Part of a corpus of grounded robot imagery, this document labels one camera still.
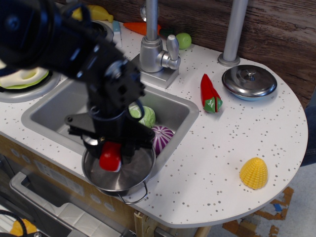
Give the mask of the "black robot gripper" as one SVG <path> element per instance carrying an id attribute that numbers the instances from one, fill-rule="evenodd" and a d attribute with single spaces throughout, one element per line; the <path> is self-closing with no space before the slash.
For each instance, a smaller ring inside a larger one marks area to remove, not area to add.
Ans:
<path id="1" fill-rule="evenodd" d="M 135 102 L 134 105 L 144 112 L 140 102 Z M 88 155 L 99 158 L 104 143 L 111 141 L 122 144 L 122 164 L 129 164 L 137 150 L 152 147 L 155 136 L 150 128 L 138 120 L 130 115 L 129 109 L 123 110 L 115 117 L 104 118 L 96 111 L 96 107 L 92 107 L 86 113 L 66 116 L 64 122 L 69 126 L 68 133 L 79 136 L 83 141 L 84 158 Z"/>

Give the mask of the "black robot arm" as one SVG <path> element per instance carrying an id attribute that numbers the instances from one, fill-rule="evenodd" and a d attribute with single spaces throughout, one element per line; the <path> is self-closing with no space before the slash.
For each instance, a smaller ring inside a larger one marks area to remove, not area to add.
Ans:
<path id="1" fill-rule="evenodd" d="M 71 3 L 58 8 L 51 0 L 3 0 L 0 3 L 0 58 L 10 69 L 45 68 L 84 82 L 88 111 L 69 115 L 69 133 L 100 156 L 108 142 L 132 159 L 138 149 L 153 148 L 154 133 L 132 118 L 128 107 L 139 103 L 145 86 L 137 66 L 93 29 L 88 8 Z"/>

